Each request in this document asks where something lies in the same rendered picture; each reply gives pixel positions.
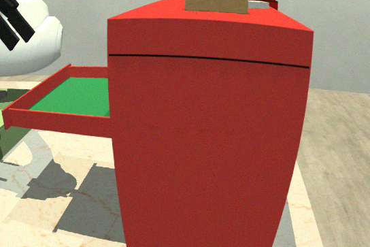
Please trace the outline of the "tan rectangular block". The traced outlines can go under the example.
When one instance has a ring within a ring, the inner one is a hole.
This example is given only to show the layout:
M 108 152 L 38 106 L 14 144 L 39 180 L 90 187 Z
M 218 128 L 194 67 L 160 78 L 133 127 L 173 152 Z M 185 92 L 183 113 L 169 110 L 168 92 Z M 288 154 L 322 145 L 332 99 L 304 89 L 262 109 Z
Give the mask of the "tan rectangular block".
M 248 14 L 248 0 L 185 0 L 186 11 Z

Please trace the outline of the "red tool chest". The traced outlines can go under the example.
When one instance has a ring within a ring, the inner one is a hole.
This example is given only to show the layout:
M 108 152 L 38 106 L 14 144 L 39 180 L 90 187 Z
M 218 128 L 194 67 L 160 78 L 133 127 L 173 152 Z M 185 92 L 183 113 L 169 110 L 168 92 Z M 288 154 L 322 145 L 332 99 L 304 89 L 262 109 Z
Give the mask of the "red tool chest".
M 270 6 L 184 8 L 108 18 L 107 67 L 66 65 L 1 111 L 5 130 L 111 138 L 126 247 L 272 247 L 314 31 Z

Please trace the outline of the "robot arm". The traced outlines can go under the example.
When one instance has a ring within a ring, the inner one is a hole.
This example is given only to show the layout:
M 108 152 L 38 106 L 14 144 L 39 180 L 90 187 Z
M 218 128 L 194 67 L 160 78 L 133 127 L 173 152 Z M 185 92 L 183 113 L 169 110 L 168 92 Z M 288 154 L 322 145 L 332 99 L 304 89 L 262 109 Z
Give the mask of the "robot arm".
M 62 52 L 63 27 L 60 21 L 49 15 L 48 6 L 42 0 L 17 0 L 24 19 L 35 34 L 25 43 L 7 18 L 1 16 L 20 38 L 12 51 L 0 40 L 0 77 L 20 76 L 39 71 L 55 62 Z

